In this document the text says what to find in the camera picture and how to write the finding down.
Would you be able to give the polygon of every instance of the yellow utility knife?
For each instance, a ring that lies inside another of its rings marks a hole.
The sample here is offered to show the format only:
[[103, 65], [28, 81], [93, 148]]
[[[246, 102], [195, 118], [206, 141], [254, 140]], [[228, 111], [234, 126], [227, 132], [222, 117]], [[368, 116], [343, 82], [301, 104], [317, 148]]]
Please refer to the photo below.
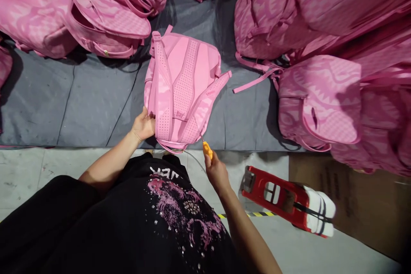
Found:
[[200, 136], [201, 136], [201, 139], [203, 140], [203, 153], [204, 153], [204, 155], [208, 155], [210, 157], [211, 161], [213, 161], [213, 150], [211, 150], [208, 143], [206, 141], [204, 141], [204, 138], [201, 134], [200, 134]]

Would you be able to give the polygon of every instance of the cardboard box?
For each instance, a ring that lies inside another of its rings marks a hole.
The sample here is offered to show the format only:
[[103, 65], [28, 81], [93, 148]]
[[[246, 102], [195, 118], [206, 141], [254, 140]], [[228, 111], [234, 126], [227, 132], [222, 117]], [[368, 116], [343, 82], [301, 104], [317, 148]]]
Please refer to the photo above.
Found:
[[400, 260], [410, 236], [411, 179], [384, 170], [358, 173], [329, 155], [292, 153], [289, 180], [323, 191], [334, 201], [335, 228]]

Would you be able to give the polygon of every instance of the wire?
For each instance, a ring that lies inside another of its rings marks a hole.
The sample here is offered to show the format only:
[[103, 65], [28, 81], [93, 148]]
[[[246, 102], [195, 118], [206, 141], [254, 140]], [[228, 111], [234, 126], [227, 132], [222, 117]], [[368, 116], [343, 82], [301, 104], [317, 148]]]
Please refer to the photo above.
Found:
[[207, 171], [203, 168], [202, 164], [198, 161], [198, 159], [196, 159], [194, 157], [194, 155], [192, 155], [190, 152], [187, 152], [186, 150], [181, 150], [181, 149], [171, 149], [175, 152], [181, 151], [178, 154], [182, 153], [182, 152], [186, 152], [187, 154], [189, 154], [192, 158], [194, 158], [196, 160], [196, 162], [200, 165], [201, 169], [204, 171], [205, 174], [207, 174]]
[[206, 170], [203, 168], [202, 164], [194, 157], [194, 155], [192, 155], [190, 152], [187, 152], [185, 150], [183, 150], [183, 152], [186, 152], [187, 154], [189, 154], [192, 158], [194, 158], [196, 160], [196, 162], [200, 165], [201, 169], [204, 171], [205, 174], [207, 174]]

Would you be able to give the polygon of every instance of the yellow black hazard tape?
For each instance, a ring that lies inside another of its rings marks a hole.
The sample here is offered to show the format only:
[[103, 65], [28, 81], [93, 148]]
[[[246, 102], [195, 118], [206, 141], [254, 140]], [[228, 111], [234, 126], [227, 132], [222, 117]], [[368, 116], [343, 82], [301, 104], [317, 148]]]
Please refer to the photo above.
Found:
[[[227, 214], [217, 214], [219, 218], [224, 219], [227, 218]], [[247, 212], [248, 217], [257, 216], [275, 216], [276, 214], [273, 212]]]

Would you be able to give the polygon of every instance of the hand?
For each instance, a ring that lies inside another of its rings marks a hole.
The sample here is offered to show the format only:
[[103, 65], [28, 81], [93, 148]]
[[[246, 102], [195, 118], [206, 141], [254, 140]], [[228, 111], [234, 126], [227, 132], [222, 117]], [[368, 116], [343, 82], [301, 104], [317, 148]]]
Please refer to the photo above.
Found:
[[208, 180], [214, 187], [218, 196], [231, 190], [230, 181], [228, 180], [228, 172], [226, 165], [218, 159], [217, 153], [213, 151], [213, 160], [211, 161], [208, 155], [204, 155], [205, 171], [207, 172]]
[[148, 116], [145, 106], [142, 113], [134, 120], [131, 133], [139, 140], [139, 143], [155, 134], [155, 119], [151, 115]]

